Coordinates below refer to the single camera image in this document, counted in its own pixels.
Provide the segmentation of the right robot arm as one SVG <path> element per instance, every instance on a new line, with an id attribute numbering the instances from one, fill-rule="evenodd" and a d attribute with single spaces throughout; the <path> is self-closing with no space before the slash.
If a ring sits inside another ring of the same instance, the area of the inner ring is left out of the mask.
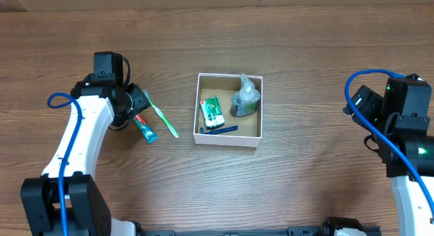
<path id="1" fill-rule="evenodd" d="M 397 206 L 400 235 L 433 234 L 433 137 L 428 135 L 432 87 L 417 74 L 388 75 L 383 95 L 361 86 L 350 94 L 353 80 L 372 74 L 352 74 L 344 87 L 343 113 L 369 131 L 366 140 L 386 165 Z"/>

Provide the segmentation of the clear soap pump bottle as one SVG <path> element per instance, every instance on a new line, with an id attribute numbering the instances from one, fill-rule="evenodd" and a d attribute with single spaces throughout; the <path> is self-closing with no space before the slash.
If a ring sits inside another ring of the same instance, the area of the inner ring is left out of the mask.
<path id="1" fill-rule="evenodd" d="M 241 74 L 241 89 L 236 92 L 231 101 L 230 113 L 234 117 L 245 117 L 257 111 L 260 92 L 246 74 Z"/>

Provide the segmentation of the Colgate toothpaste tube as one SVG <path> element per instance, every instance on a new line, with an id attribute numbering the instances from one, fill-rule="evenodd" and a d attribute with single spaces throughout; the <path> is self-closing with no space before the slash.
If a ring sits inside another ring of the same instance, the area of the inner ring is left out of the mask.
<path id="1" fill-rule="evenodd" d="M 147 124 L 140 114 L 134 116 L 134 121 L 148 144 L 151 144 L 158 139 L 158 135 L 153 131 L 153 129 Z"/>

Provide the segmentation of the green white soap bar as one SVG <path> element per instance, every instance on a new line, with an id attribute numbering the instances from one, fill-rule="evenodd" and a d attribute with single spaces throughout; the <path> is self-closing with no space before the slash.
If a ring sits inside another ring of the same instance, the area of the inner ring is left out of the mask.
<path id="1" fill-rule="evenodd" d="M 217 96 L 201 100 L 199 105 L 204 116 L 205 126 L 208 130 L 214 130 L 224 125 L 225 120 Z"/>

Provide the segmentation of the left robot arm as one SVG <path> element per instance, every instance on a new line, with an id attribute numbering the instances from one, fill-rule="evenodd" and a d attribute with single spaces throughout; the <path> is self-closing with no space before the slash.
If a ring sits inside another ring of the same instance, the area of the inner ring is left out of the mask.
<path id="1" fill-rule="evenodd" d="M 94 71 L 66 98 L 71 114 L 60 144 L 40 177 L 24 180 L 20 196 L 32 235 L 141 235 L 134 221 L 117 220 L 99 191 L 94 175 L 108 130 L 122 130 L 150 106 L 141 88 L 123 68 L 127 58 L 96 52 Z"/>

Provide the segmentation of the blue disposable razor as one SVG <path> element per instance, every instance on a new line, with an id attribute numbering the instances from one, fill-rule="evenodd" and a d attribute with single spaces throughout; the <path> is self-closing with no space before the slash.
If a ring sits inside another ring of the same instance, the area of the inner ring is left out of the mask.
<path id="1" fill-rule="evenodd" d="M 237 125 L 231 126 L 231 127 L 224 127 L 220 129 L 211 130 L 209 132 L 205 132 L 204 127 L 200 127 L 199 131 L 200 134 L 208 134 L 208 135 L 219 135 L 227 132 L 234 132 L 237 131 L 239 127 Z"/>

